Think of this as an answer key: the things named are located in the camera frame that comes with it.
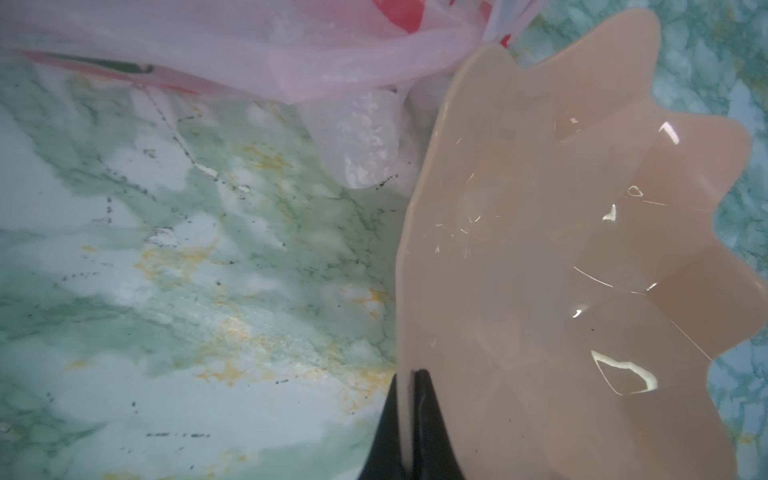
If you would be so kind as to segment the peach scalloped plastic bowl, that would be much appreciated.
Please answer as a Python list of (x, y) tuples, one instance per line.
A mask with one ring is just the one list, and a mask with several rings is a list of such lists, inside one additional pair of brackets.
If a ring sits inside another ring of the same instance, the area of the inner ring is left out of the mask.
[(631, 8), (536, 65), (488, 44), (456, 72), (397, 255), (408, 468), (425, 369), (468, 479), (736, 477), (707, 373), (767, 286), (712, 218), (751, 141), (656, 103), (660, 43)]

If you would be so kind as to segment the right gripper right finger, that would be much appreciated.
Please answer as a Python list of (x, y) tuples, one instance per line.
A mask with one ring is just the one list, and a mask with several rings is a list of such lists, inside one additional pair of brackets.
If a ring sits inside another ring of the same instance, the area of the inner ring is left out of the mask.
[(419, 480), (464, 480), (429, 372), (413, 373), (413, 466)]

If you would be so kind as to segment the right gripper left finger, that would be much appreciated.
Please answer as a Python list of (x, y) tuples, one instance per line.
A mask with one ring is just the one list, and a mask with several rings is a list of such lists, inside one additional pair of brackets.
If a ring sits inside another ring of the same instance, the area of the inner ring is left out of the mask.
[(406, 480), (402, 464), (397, 405), (397, 378), (390, 383), (373, 442), (359, 480)]

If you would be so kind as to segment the pink translucent plastic bag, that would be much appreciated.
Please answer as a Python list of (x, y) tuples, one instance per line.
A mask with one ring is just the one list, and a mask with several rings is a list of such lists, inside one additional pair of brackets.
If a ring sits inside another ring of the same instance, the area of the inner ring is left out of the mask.
[(334, 179), (415, 187), (448, 75), (540, 1), (5, 1), (1, 45), (57, 66), (296, 107)]

